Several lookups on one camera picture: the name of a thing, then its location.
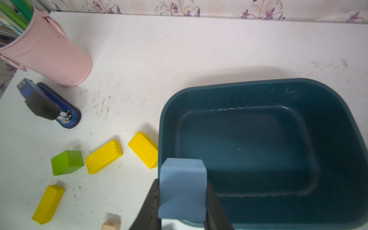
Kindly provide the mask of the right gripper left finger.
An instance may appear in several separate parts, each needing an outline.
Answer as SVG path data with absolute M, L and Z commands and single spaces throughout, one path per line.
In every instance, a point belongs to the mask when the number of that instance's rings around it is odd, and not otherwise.
M 160 230 L 161 220 L 158 218 L 160 189 L 159 179 L 155 179 L 143 202 L 143 205 L 129 230 Z

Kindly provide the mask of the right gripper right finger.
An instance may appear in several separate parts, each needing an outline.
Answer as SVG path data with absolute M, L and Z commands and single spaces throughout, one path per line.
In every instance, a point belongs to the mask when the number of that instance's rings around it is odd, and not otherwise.
M 206 211 L 205 230 L 234 230 L 210 181 L 207 182 Z

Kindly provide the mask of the light blue block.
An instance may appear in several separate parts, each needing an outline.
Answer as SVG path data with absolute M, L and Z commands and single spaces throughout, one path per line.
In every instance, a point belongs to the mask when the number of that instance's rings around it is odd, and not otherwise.
M 168 158 L 160 170 L 160 219 L 204 222 L 207 169 L 200 159 Z

